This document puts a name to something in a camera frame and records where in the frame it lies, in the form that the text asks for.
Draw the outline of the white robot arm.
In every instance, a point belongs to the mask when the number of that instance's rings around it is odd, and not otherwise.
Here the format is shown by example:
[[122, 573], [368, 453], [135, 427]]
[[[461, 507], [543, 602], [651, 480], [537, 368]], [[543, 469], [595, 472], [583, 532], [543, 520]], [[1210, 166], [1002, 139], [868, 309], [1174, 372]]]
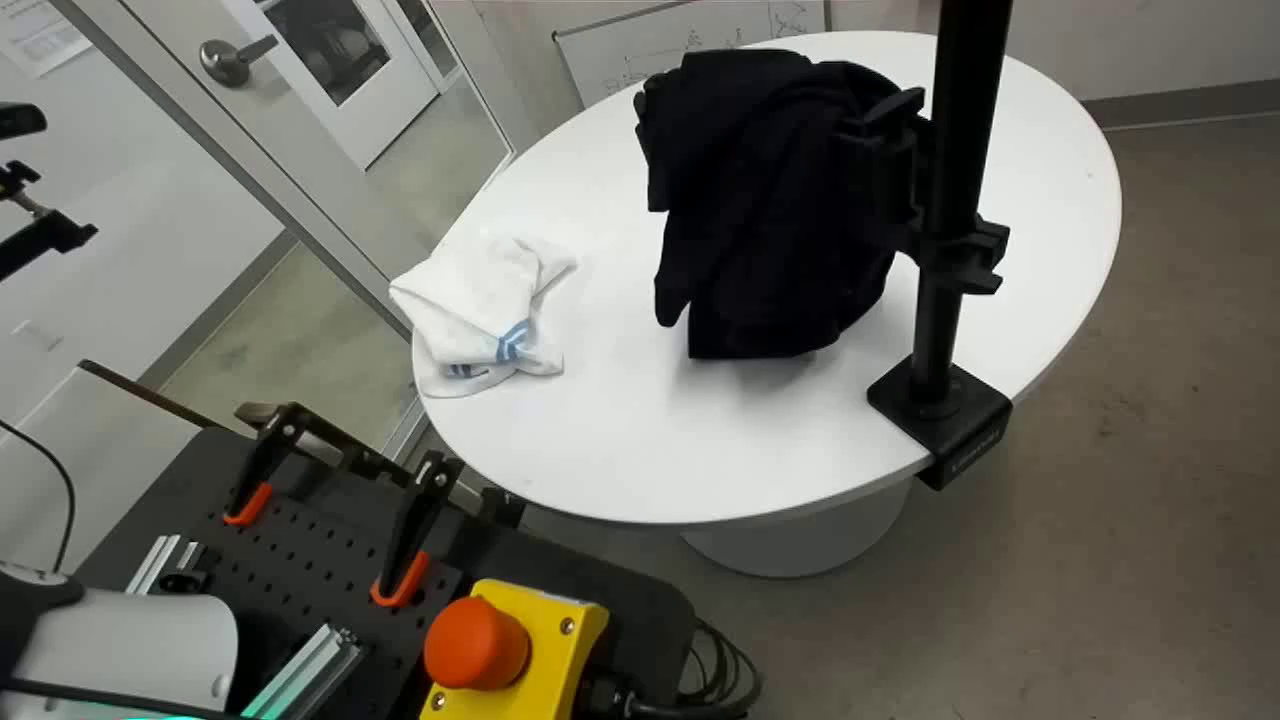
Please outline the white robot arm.
[[240, 622], [215, 596], [135, 596], [0, 569], [0, 687], [129, 709], [225, 710]]

